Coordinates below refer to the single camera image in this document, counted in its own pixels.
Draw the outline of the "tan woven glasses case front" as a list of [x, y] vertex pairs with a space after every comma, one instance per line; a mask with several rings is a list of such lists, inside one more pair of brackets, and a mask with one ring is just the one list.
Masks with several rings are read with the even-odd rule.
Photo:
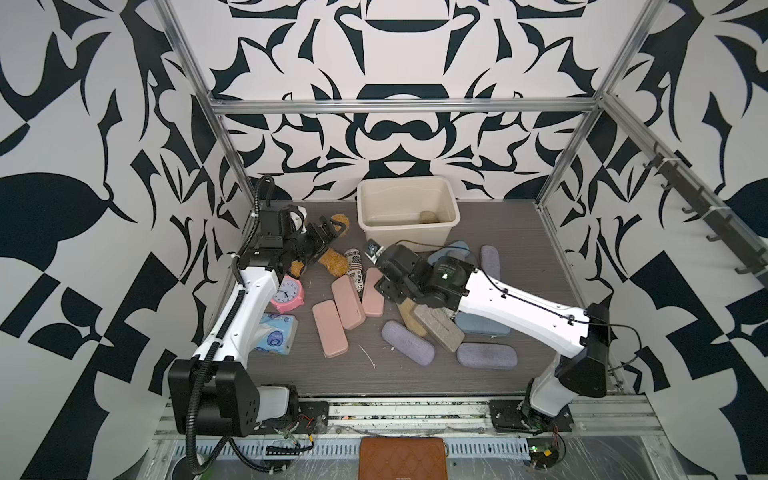
[[433, 211], [422, 211], [419, 214], [419, 222], [421, 224], [435, 224], [439, 223], [440, 220], [438, 218], [438, 215]]

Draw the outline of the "tan woven glasses case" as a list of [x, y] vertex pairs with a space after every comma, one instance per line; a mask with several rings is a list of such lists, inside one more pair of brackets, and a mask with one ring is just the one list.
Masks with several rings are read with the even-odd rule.
[[419, 222], [421, 224], [435, 224], [439, 223], [440, 220], [438, 218], [438, 215], [433, 211], [422, 211], [419, 214]]
[[398, 305], [398, 311], [405, 327], [411, 333], [424, 338], [428, 335], [428, 332], [414, 315], [414, 308], [415, 303], [410, 298], [405, 298], [403, 302]]

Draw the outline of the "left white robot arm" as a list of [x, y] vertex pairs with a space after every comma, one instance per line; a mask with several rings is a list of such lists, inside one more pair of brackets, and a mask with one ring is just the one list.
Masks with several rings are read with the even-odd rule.
[[249, 354], [267, 337], [263, 314], [279, 288], [312, 265], [347, 227], [326, 217], [313, 223], [304, 208], [274, 204], [271, 175], [253, 189], [254, 223], [232, 257], [234, 284], [212, 330], [188, 359], [176, 359], [168, 372], [177, 431], [185, 440], [185, 460], [202, 476], [226, 446], [262, 427], [291, 429], [298, 422], [295, 387], [258, 386], [247, 371]]

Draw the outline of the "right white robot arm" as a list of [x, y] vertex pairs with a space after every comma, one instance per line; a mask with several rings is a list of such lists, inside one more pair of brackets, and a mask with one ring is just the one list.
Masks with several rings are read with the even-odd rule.
[[605, 307], [553, 303], [506, 285], [464, 260], [442, 257], [429, 263], [408, 245], [406, 240], [388, 247], [373, 240], [366, 244], [366, 257], [383, 275], [375, 288], [385, 298], [478, 315], [555, 351], [553, 362], [530, 381], [516, 409], [503, 415], [501, 430], [545, 432], [575, 398], [606, 396], [609, 348], [617, 326]]

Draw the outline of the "blue glasses case back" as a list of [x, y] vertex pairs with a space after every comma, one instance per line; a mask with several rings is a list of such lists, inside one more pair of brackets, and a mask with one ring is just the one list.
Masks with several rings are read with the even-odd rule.
[[435, 265], [438, 260], [444, 257], [455, 258], [460, 261], [466, 261], [470, 256], [471, 250], [468, 244], [464, 241], [454, 241], [449, 245], [446, 245], [437, 251], [431, 253], [427, 257], [429, 265]]

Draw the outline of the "blue glasses case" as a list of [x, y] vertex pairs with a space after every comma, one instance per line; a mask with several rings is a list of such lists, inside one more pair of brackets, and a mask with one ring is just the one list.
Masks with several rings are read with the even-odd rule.
[[507, 336], [511, 332], [511, 328], [490, 320], [488, 318], [467, 314], [465, 312], [458, 312], [454, 318], [456, 326], [464, 333], [486, 336]]
[[466, 261], [470, 256], [471, 250], [468, 244], [464, 241], [454, 241], [449, 245], [446, 245], [437, 251], [431, 253], [427, 257], [429, 265], [435, 265], [438, 260], [444, 257], [455, 258], [460, 261]]

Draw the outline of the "tan woven glasses case centre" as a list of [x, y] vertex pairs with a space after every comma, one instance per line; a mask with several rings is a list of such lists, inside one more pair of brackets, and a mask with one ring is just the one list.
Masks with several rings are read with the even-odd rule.
[[410, 298], [405, 298], [403, 302], [398, 305], [398, 311], [405, 327], [411, 333], [424, 338], [428, 335], [428, 332], [414, 315], [414, 308], [415, 303]]

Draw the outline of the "blue glasses case front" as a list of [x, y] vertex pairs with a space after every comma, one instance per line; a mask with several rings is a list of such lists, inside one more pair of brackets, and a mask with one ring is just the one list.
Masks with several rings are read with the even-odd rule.
[[464, 333], [486, 336], [507, 336], [511, 332], [511, 328], [490, 320], [488, 318], [467, 314], [465, 312], [458, 312], [454, 318], [456, 326]]

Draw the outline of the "pink glasses case right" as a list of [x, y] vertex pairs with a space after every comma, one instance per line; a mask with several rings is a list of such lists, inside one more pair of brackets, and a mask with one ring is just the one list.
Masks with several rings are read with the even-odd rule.
[[382, 278], [383, 274], [376, 267], [366, 270], [362, 291], [362, 307], [368, 318], [380, 318], [384, 314], [385, 298], [375, 288], [377, 282]]

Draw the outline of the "pink glasses case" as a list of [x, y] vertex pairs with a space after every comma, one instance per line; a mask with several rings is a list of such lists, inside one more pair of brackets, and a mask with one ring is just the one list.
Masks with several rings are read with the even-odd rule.
[[346, 353], [349, 343], [335, 302], [327, 300], [315, 304], [312, 314], [324, 356], [334, 358]]
[[343, 328], [352, 330], [362, 325], [366, 315], [352, 279], [347, 275], [337, 278], [331, 290]]
[[375, 288], [377, 282], [382, 278], [383, 274], [376, 267], [366, 270], [362, 291], [362, 307], [368, 318], [380, 318], [384, 314], [385, 298]]

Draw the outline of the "beige plastic storage box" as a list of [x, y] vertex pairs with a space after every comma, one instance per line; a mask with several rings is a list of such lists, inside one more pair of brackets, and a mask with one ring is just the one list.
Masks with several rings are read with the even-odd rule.
[[[421, 224], [433, 211], [439, 223]], [[446, 243], [461, 214], [451, 184], [443, 177], [368, 179], [357, 188], [357, 219], [365, 237], [388, 247], [402, 240], [414, 251]]]

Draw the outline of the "pink glasses case middle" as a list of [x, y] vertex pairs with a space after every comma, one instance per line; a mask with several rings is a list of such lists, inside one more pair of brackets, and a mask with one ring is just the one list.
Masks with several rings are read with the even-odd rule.
[[331, 290], [343, 328], [352, 330], [362, 325], [366, 315], [352, 279], [347, 275], [337, 278]]

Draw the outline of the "pink glasses case front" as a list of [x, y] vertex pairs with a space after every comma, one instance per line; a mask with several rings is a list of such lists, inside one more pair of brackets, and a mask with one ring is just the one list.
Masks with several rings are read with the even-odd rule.
[[312, 314], [324, 356], [334, 358], [346, 353], [349, 343], [335, 302], [327, 300], [315, 304]]

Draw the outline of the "orange plush teddy bear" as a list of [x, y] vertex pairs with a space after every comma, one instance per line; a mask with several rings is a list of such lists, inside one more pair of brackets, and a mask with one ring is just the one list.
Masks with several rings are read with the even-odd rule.
[[[335, 229], [339, 237], [343, 237], [349, 227], [350, 221], [345, 214], [337, 213], [330, 218], [330, 223]], [[329, 274], [334, 278], [339, 278], [345, 275], [349, 268], [348, 260], [345, 256], [338, 253], [334, 248], [329, 247], [326, 252], [317, 260], [317, 262], [323, 265]], [[289, 274], [296, 279], [301, 277], [305, 264], [301, 261], [294, 260], [291, 263]]]

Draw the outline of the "newspaper print case left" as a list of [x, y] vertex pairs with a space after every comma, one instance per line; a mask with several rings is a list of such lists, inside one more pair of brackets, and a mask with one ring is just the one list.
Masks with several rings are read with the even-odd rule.
[[351, 279], [358, 293], [364, 289], [364, 272], [361, 252], [357, 248], [345, 251], [344, 256], [348, 263], [347, 276]]

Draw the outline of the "grey woven rectangular case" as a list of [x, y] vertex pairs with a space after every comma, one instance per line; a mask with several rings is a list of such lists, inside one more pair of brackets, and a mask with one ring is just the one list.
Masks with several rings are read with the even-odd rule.
[[416, 305], [413, 314], [423, 328], [446, 350], [456, 352], [463, 343], [465, 333], [455, 324], [453, 311]]

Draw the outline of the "pink alarm clock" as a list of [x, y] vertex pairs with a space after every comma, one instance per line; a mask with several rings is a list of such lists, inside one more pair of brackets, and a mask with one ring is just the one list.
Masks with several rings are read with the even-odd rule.
[[305, 290], [302, 283], [286, 275], [270, 303], [280, 314], [286, 314], [303, 306], [304, 298]]

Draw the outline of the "blue tissue pack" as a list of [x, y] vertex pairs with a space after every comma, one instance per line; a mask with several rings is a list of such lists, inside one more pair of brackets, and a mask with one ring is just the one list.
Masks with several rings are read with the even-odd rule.
[[253, 349], [287, 356], [297, 332], [298, 321], [293, 315], [264, 313], [256, 330]]

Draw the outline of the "brown quilted leather wallet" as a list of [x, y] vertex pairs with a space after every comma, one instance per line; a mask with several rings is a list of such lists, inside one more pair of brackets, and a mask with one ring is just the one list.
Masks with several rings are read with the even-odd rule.
[[363, 438], [359, 451], [358, 478], [446, 480], [445, 443], [440, 438]]

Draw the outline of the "green circuit board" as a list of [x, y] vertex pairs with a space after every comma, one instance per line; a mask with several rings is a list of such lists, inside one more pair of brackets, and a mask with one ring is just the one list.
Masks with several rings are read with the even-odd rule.
[[534, 470], [548, 471], [557, 466], [567, 454], [564, 440], [556, 437], [528, 438], [529, 459], [524, 463]]

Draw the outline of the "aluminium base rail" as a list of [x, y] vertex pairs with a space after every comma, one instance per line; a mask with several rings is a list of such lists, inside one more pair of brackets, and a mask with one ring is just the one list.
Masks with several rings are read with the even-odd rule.
[[[516, 410], [520, 396], [302, 397], [300, 422], [332, 431], [369, 433], [442, 432], [489, 435], [501, 410]], [[643, 395], [578, 397], [559, 418], [563, 433], [584, 436], [659, 436], [663, 428]]]

